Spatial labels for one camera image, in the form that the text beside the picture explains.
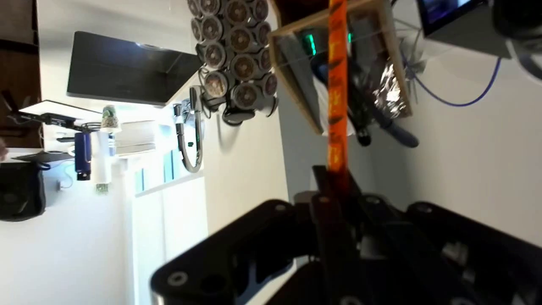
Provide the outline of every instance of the hanging cable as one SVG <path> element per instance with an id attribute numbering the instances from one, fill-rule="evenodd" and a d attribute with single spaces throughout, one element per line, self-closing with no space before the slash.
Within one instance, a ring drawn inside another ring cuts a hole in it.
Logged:
<path id="1" fill-rule="evenodd" d="M 499 75 L 499 71 L 500 71 L 500 66 L 502 66 L 502 58 L 497 60 L 494 75 L 492 75 L 490 83 L 489 83 L 489 87 L 485 88 L 485 92 L 483 92 L 478 99 L 475 99 L 475 100 L 472 100 L 472 102 L 465 102 L 465 104 L 456 104 L 456 102 L 445 100 L 443 97 L 439 97 L 438 94 L 434 94 L 417 75 L 414 75 L 414 80 L 416 80 L 433 99 L 439 100 L 441 104 L 445 104 L 445 105 L 448 105 L 448 107 L 470 107 L 470 105 L 478 104 L 480 100 L 483 100 L 483 99 L 489 95 L 489 92 L 492 90 L 492 87 L 494 87 L 494 83 L 495 83 L 495 80 L 497 80 L 497 75 Z"/>

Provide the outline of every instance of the shelf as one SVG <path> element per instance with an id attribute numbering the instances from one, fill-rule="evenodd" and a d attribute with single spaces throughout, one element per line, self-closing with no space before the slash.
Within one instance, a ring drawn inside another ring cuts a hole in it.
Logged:
<path id="1" fill-rule="evenodd" d="M 382 38 L 387 53 L 394 63 L 395 75 L 399 78 L 400 88 L 402 88 L 402 99 L 407 104 L 407 109 L 404 110 L 402 117 L 409 117 L 412 114 L 409 94 L 407 94 L 407 82 L 406 82 L 406 71 L 402 65 L 402 56 L 399 49 L 399 41 L 395 36 L 394 27 L 394 17 L 392 10 L 387 0 L 356 0 L 350 2 L 350 17 L 362 19 L 370 17 L 378 26 L 377 36 Z M 328 27 L 329 10 L 323 10 L 319 14 L 309 16 L 302 21 L 290 22 L 275 33 L 272 33 L 270 48 L 272 48 L 272 60 L 273 68 L 277 71 L 279 80 L 287 88 L 287 92 L 292 97 L 292 102 L 297 104 L 297 107 L 302 110 L 304 117 L 309 121 L 314 132 L 323 134 L 324 129 L 319 122 L 319 117 L 314 114 L 316 110 L 311 107 L 311 104 L 306 100 L 306 95 L 302 94 L 302 88 L 299 85 L 299 80 L 295 73 L 292 71 L 292 63 L 287 61 L 284 53 L 280 51 L 280 41 L 287 36 L 294 36 L 299 31 L 304 29 L 314 29 L 314 27 Z"/>

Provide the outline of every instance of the white panel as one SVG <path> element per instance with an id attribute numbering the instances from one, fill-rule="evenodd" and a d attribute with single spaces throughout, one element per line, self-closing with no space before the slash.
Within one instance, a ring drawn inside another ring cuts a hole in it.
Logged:
<path id="1" fill-rule="evenodd" d="M 167 258 L 174 260 L 206 239 L 206 180 L 192 180 L 165 190 Z"/>
<path id="2" fill-rule="evenodd" d="M 116 134 L 118 153 L 153 151 L 158 148 L 158 138 L 160 127 L 153 121 L 123 124 L 121 132 Z"/>
<path id="3" fill-rule="evenodd" d="M 163 195 L 140 197 L 133 207 L 136 304 L 151 305 L 150 280 L 165 263 Z"/>
<path id="4" fill-rule="evenodd" d="M 212 232 L 272 197 L 289 200 L 279 114 L 240 129 L 216 116 L 207 121 L 204 148 Z"/>

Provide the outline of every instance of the monitor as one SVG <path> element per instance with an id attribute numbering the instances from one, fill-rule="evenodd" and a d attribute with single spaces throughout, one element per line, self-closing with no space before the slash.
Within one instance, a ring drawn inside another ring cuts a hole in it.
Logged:
<path id="1" fill-rule="evenodd" d="M 424 33 L 431 34 L 489 0 L 419 0 Z"/>
<path id="2" fill-rule="evenodd" d="M 68 95 L 167 105 L 201 66 L 196 55 L 75 33 Z"/>

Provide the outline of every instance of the white wall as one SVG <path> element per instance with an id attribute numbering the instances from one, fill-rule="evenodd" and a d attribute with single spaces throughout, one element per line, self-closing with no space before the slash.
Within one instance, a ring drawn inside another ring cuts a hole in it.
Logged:
<path id="1" fill-rule="evenodd" d="M 2 304 L 128 304 L 123 195 L 97 195 L 91 183 L 53 192 L 67 173 L 74 177 L 72 168 L 46 173 L 52 207 L 45 216 L 0 222 Z"/>
<path id="2" fill-rule="evenodd" d="M 416 2 L 395 14 L 417 22 Z M 428 44 L 424 82 L 439 95 L 465 102 L 478 97 L 495 58 Z M 504 61 L 495 88 L 477 107 L 450 109 L 419 88 L 407 126 L 421 148 L 392 141 L 372 148 L 378 190 L 406 207 L 431 200 L 527 241 L 542 244 L 542 85 L 516 61 Z"/>
<path id="3" fill-rule="evenodd" d="M 206 180 L 185 178 L 145 193 L 131 210 L 135 305 L 151 305 L 153 273 L 209 236 Z"/>
<path id="4" fill-rule="evenodd" d="M 206 190 L 211 232 L 270 199 L 289 200 L 280 114 L 226 126 L 218 116 L 206 124 Z M 251 304 L 268 300 L 289 278 L 272 283 Z"/>
<path id="5" fill-rule="evenodd" d="M 289 177 L 289 195 L 292 200 L 301 192 L 316 190 L 312 185 L 312 166 L 328 165 L 328 138 L 312 131 L 285 88 L 280 88 L 280 100 L 285 170 Z M 362 148 L 356 138 L 350 138 L 350 171 L 356 178 L 358 185 L 367 192 L 375 188 L 370 155 L 372 151 Z"/>

